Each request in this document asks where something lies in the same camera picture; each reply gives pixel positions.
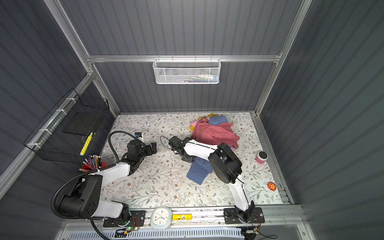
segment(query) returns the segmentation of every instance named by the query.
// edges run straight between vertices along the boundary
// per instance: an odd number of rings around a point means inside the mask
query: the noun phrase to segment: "floral tablecloth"
[[[193,114],[133,114],[119,115],[112,131],[122,130],[134,134],[142,132],[145,144],[157,142],[157,154],[145,157],[137,171],[103,186],[101,198],[129,204],[130,208],[194,207],[234,205],[233,196],[227,184],[220,181],[215,173],[207,176],[202,185],[189,180],[186,175],[191,163],[181,160],[160,142],[160,136],[190,137],[189,123],[204,113]],[[239,148],[235,151],[242,162],[245,188],[255,204],[281,204],[278,191],[267,187],[274,182],[267,163],[255,161],[256,153],[262,150],[250,113],[218,113],[227,116],[233,123],[233,132],[240,137]],[[131,137],[117,133],[111,142],[119,157],[126,152]],[[163,143],[168,147],[165,138]],[[108,144],[101,157],[114,162],[114,155]]]

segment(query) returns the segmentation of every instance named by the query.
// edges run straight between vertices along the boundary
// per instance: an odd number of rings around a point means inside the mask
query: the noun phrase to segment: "black wire basket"
[[[87,154],[93,155],[103,147],[95,146],[92,140],[109,111],[106,99],[77,94],[56,111],[56,117],[45,129],[36,128],[33,132],[38,132],[38,137],[31,133],[24,142],[36,155],[48,161],[81,163]]]

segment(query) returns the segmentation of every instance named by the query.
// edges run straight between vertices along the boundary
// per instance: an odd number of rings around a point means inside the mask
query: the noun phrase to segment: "pile of clothes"
[[[232,150],[238,148],[237,141],[240,138],[233,133],[231,128],[233,124],[228,123],[226,116],[210,114],[190,124],[190,129],[193,130],[192,139],[209,145],[220,145],[223,142],[230,146]],[[187,177],[201,185],[208,174],[212,172],[213,168],[209,161],[194,157]]]

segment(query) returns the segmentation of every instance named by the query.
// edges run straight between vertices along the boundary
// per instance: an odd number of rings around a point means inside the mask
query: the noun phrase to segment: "checkered fabric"
[[[218,126],[224,122],[228,122],[228,119],[226,116],[216,116],[216,117],[210,117],[208,123]]]
[[[187,173],[187,178],[201,185],[208,174],[212,173],[214,169],[211,163],[203,158],[194,157],[191,168]]]

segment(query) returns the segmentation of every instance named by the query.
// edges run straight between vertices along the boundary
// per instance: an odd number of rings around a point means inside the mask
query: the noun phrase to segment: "white wire mesh basket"
[[[211,61],[162,61],[154,59],[153,71],[158,84],[217,84],[221,62]]]

